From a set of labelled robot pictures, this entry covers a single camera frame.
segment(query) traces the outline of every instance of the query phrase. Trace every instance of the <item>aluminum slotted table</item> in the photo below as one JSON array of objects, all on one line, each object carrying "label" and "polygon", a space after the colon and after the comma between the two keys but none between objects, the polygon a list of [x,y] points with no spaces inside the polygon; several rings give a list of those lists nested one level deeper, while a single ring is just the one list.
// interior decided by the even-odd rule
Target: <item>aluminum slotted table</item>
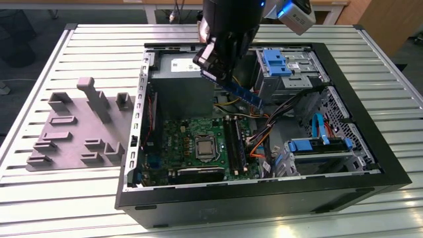
[{"label": "aluminum slotted table", "polygon": [[412,184],[338,213],[145,230],[116,211],[118,167],[28,172],[52,92],[96,79],[105,96],[136,94],[142,45],[196,42],[196,25],[68,25],[0,148],[0,237],[417,237],[423,230],[423,100],[364,30],[314,26],[302,36],[262,25],[257,42],[322,42],[409,174]]}]

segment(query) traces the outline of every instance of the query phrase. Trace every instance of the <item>expansion slot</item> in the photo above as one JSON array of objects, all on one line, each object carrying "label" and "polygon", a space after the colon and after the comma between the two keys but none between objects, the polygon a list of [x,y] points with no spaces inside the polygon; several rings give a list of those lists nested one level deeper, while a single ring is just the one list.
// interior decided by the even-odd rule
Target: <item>expansion slot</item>
[{"label": "expansion slot", "polygon": [[234,175],[246,171],[246,160],[237,117],[222,118],[222,130],[228,153],[229,169]]}]

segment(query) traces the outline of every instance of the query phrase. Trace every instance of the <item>blue plastic latch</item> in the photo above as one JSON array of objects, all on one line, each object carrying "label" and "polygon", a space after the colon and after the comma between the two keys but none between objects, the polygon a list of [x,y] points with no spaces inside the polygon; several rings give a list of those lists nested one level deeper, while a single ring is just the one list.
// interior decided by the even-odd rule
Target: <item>blue plastic latch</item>
[{"label": "blue plastic latch", "polygon": [[312,150],[308,140],[294,140],[293,143],[297,151]]},{"label": "blue plastic latch", "polygon": [[290,76],[290,70],[285,66],[285,58],[278,50],[262,50],[262,62],[269,68],[270,76]]},{"label": "blue plastic latch", "polygon": [[278,155],[278,157],[277,157],[277,159],[276,159],[274,165],[278,164],[280,160],[281,160],[281,154]]},{"label": "blue plastic latch", "polygon": [[294,146],[293,142],[288,142],[288,147],[289,147],[290,152],[296,151],[296,146]]},{"label": "blue plastic latch", "polygon": [[350,142],[349,138],[344,138],[344,143],[345,143],[348,150],[350,150],[352,149],[352,142]]}]

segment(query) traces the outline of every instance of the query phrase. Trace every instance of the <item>orange wire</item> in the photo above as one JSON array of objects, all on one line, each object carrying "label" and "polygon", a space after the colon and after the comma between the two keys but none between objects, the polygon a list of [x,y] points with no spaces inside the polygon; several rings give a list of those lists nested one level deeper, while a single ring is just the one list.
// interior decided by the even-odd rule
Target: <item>orange wire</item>
[{"label": "orange wire", "polygon": [[249,115],[253,116],[253,117],[258,117],[260,116],[258,114],[253,114],[252,107],[249,108]]},{"label": "orange wire", "polygon": [[253,147],[252,151],[249,152],[249,156],[254,157],[257,155],[253,154],[253,152],[256,151],[256,149],[258,148],[260,144],[262,143],[265,137],[270,134],[270,131],[266,132],[266,134],[261,137],[261,140],[258,141],[258,143],[256,144],[256,146]]}]

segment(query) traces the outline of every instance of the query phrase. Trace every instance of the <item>floor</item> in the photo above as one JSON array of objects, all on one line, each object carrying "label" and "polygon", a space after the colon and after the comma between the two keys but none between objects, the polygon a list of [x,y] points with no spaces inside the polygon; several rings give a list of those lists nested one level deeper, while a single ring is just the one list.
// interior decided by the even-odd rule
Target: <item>floor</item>
[{"label": "floor", "polygon": [[[50,19],[45,10],[26,10],[25,14],[37,32],[37,38],[30,42],[37,58],[33,64],[24,68],[10,68],[0,60],[0,80],[37,79],[66,23],[146,23],[145,13],[141,10],[60,10],[60,17],[56,20]],[[168,23],[164,12],[157,11],[156,17],[158,24]],[[184,23],[196,23],[196,11],[184,10],[182,19]],[[413,45],[412,40],[408,40],[392,57],[392,61],[408,64],[403,74],[423,94],[423,46]],[[10,93],[0,96],[0,145],[30,92],[33,81],[8,81],[6,85]]]}]

